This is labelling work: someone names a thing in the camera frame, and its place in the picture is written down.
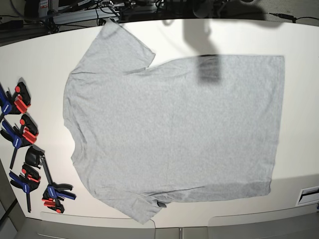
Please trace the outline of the blue red bar clamp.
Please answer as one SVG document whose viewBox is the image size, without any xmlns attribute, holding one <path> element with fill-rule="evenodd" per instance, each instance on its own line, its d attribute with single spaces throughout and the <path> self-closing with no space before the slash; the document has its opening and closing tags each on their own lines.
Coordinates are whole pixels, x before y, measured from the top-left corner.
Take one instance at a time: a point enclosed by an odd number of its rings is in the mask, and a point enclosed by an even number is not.
<svg viewBox="0 0 319 239">
<path fill-rule="evenodd" d="M 17 151 L 22 147 L 33 145 L 38 136 L 38 128 L 31 117 L 23 114 L 20 118 L 20 128 L 11 126 L 7 120 L 3 119 L 1 135 L 10 141 L 14 147 L 12 158 L 10 161 L 10 169 L 13 169 Z"/>
<path fill-rule="evenodd" d="M 13 93 L 5 91 L 0 86 L 0 120 L 3 121 L 7 115 L 20 115 L 27 112 L 31 105 L 31 96 L 25 84 L 20 78 Z"/>
<path fill-rule="evenodd" d="M 39 173 L 30 165 L 24 163 L 21 169 L 22 173 L 16 175 L 10 171 L 10 184 L 18 189 L 21 189 L 26 195 L 27 211 L 31 212 L 30 193 L 39 187 L 41 177 Z"/>
<path fill-rule="evenodd" d="M 35 149 L 33 146 L 27 150 L 25 160 L 30 166 L 40 168 L 41 165 L 44 169 L 48 181 L 48 185 L 42 196 L 44 206 L 59 214 L 63 214 L 64 206 L 61 201 L 64 201 L 66 198 L 71 200 L 76 199 L 76 195 L 71 193 L 73 186 L 70 184 L 55 183 L 51 177 L 44 152 Z"/>
</svg>

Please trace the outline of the grey T-shirt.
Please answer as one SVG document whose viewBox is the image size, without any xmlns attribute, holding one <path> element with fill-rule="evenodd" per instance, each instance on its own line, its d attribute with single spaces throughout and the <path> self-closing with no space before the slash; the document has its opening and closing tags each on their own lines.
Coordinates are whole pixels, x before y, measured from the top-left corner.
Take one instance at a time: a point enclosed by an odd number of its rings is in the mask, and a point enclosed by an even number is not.
<svg viewBox="0 0 319 239">
<path fill-rule="evenodd" d="M 153 66 L 108 20 L 64 89 L 71 157 L 88 192 L 139 223 L 167 204 L 266 196 L 285 59 L 200 55 Z"/>
</svg>

